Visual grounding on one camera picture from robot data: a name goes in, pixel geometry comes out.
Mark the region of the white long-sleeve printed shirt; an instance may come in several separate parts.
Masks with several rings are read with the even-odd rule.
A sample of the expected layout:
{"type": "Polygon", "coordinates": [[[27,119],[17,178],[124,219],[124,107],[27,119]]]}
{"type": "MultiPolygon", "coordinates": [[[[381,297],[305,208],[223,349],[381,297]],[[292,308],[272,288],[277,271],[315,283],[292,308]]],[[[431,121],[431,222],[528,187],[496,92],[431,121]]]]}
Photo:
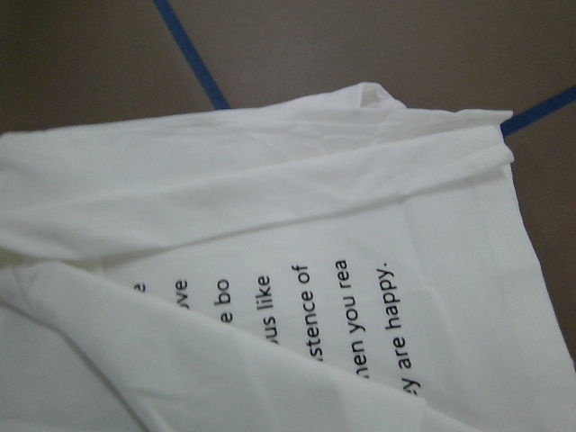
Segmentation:
{"type": "Polygon", "coordinates": [[[508,117],[362,83],[4,134],[2,430],[574,430],[508,117]]]}

